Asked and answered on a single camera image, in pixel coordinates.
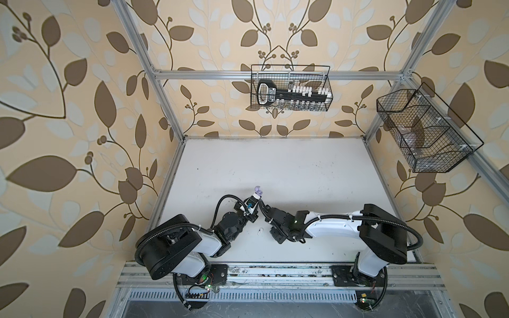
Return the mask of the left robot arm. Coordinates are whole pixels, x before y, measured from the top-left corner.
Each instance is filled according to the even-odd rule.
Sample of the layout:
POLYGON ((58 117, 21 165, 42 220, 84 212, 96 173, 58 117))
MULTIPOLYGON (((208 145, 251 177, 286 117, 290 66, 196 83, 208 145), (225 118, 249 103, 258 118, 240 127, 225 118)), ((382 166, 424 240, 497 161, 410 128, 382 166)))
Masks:
POLYGON ((208 258, 224 255, 231 243, 243 232, 248 222, 258 219, 257 205, 262 191, 256 187, 252 196, 241 200, 234 195, 223 196, 216 205, 213 220, 226 199, 236 201, 234 212, 226 213, 209 229, 194 225, 179 214, 143 235, 136 243, 135 261, 144 266, 153 280, 169 274, 187 276, 192 282, 213 282, 218 274, 208 258))

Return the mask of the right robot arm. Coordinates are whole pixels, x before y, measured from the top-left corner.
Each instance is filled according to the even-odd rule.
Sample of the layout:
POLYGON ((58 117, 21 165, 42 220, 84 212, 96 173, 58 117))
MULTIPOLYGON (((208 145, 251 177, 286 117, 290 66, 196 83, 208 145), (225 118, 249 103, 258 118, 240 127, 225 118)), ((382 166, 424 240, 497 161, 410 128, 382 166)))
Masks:
POLYGON ((417 230, 374 204, 348 214, 334 215, 298 211, 295 215, 259 201, 257 209, 272 226, 273 239, 306 243, 318 237, 345 237, 363 241, 366 248, 355 257, 351 275, 375 278, 390 264, 406 264, 408 252, 420 248, 424 239, 417 230))

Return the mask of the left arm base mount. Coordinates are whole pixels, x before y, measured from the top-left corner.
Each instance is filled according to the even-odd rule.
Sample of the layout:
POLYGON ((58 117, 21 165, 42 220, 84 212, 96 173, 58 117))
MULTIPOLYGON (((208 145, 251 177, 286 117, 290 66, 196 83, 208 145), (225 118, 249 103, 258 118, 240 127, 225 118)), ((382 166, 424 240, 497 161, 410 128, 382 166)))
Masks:
POLYGON ((177 282, 184 286, 223 286, 227 282, 228 268, 226 264, 209 264, 195 277, 176 274, 177 282))

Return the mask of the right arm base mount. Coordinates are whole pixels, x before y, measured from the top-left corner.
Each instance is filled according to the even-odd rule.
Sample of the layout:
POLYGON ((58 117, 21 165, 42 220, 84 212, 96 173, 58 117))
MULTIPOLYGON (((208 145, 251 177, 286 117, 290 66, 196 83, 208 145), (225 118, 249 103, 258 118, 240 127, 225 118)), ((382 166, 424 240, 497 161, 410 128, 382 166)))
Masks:
POLYGON ((374 278, 362 273, 354 274, 353 265, 334 265, 331 266, 331 275, 335 287, 344 288, 376 288, 384 286, 382 270, 374 278))

